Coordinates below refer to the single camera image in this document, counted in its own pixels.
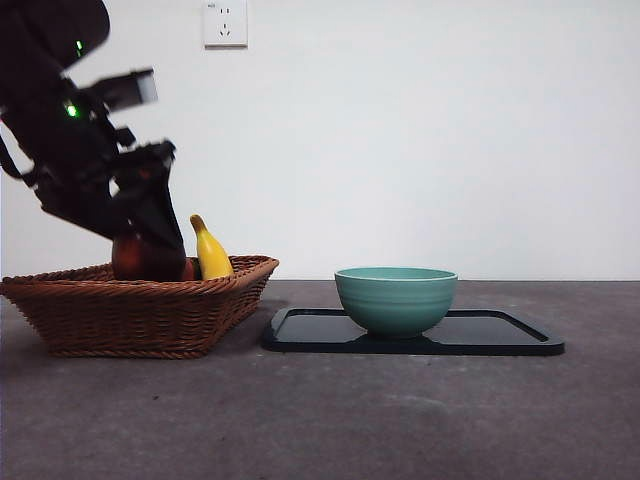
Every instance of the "banana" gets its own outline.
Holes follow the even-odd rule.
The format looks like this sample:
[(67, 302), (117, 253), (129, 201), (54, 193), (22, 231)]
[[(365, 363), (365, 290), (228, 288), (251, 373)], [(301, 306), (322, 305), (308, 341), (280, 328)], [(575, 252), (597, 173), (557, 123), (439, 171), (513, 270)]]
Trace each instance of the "banana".
[(233, 273), (229, 256), (220, 242), (207, 230), (200, 215), (191, 215), (191, 225), (196, 232), (196, 248), (203, 280), (226, 277)]

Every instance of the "electrical outlet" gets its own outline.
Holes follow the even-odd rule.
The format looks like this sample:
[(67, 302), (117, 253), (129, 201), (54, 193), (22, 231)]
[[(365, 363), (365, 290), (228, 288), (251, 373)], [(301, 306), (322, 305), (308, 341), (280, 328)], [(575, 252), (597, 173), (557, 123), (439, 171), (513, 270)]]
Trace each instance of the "electrical outlet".
[(247, 0), (216, 0), (204, 6), (205, 47), (246, 47)]

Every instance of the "gray floor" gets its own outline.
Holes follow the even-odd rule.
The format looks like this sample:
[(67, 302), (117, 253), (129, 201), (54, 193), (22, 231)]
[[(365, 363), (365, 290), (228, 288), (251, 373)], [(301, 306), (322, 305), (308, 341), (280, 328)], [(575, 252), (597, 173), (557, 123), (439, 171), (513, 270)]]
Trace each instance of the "gray floor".
[(271, 281), (198, 360), (56, 359), (2, 318), (2, 478), (614, 479), (640, 472), (640, 283), (460, 282), (564, 337), (554, 357), (274, 353), (280, 308), (332, 282)]

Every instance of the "green bowl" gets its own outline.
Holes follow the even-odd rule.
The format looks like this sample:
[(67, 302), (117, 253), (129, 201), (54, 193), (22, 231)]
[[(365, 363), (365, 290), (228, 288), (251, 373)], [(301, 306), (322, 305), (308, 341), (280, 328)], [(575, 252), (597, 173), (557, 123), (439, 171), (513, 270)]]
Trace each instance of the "green bowl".
[(453, 302), (458, 276), (411, 267), (349, 268), (335, 273), (347, 315), (369, 333), (411, 338), (438, 324)]

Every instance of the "brown wicker basket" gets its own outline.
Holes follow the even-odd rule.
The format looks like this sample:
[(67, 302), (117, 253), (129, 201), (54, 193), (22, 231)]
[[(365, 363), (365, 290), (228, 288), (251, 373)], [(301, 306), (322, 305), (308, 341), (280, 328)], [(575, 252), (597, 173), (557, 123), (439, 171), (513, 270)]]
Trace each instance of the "brown wicker basket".
[(197, 358), (253, 313), (278, 261), (230, 257), (229, 277), (190, 282), (118, 281), (111, 264), (4, 278), (14, 303), (62, 357)]

